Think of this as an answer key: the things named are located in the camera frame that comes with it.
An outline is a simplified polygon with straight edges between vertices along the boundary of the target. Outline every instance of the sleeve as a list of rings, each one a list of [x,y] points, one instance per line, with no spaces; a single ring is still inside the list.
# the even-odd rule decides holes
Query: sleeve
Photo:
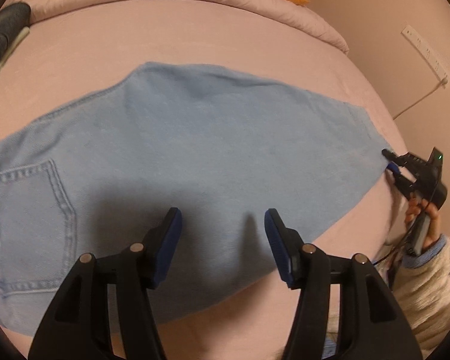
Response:
[[[428,356],[450,330],[450,240],[442,235],[423,255],[404,256],[392,290]]]

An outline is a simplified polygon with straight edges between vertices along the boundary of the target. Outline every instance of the beige fleece sleeve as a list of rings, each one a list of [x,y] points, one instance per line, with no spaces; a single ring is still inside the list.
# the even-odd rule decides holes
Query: beige fleece sleeve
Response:
[[[393,293],[426,358],[450,330],[450,240],[424,265],[400,267]]]

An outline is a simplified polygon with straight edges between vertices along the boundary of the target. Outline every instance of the silver bolt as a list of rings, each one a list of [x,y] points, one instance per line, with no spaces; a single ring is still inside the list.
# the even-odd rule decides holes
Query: silver bolt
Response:
[[[317,248],[315,247],[315,245],[312,244],[303,244],[302,250],[305,253],[313,254],[315,253],[315,251],[317,251]]]
[[[368,261],[368,258],[365,254],[357,253],[355,255],[355,260],[360,264],[365,264]]]
[[[131,246],[130,246],[130,250],[131,251],[133,251],[133,252],[140,252],[140,251],[142,251],[143,250],[143,244],[141,244],[141,243],[139,243],[139,242],[137,242],[137,243],[135,243],[135,244],[132,244]]]
[[[92,255],[90,253],[84,253],[80,256],[80,262],[87,264],[92,261]]]

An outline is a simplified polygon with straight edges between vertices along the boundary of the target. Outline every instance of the electrical outlet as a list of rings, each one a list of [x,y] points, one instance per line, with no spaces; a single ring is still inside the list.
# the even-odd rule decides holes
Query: electrical outlet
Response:
[[[440,81],[446,77],[450,82],[450,74],[445,70],[442,62],[439,61],[428,42],[411,25],[403,29],[402,35],[418,50]]]

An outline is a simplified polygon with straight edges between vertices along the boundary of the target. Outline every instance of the pink bedding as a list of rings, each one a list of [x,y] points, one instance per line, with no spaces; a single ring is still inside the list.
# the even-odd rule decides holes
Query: pink bedding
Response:
[[[359,105],[397,152],[406,151],[384,104],[347,58],[343,38],[307,8],[282,0],[28,2],[35,24],[0,72],[0,139],[159,61],[222,65]],[[398,203],[383,176],[315,243],[329,254],[373,256]],[[265,359],[285,344],[297,298],[272,273],[209,310],[160,326],[168,358]],[[8,333],[28,350],[29,338]]]

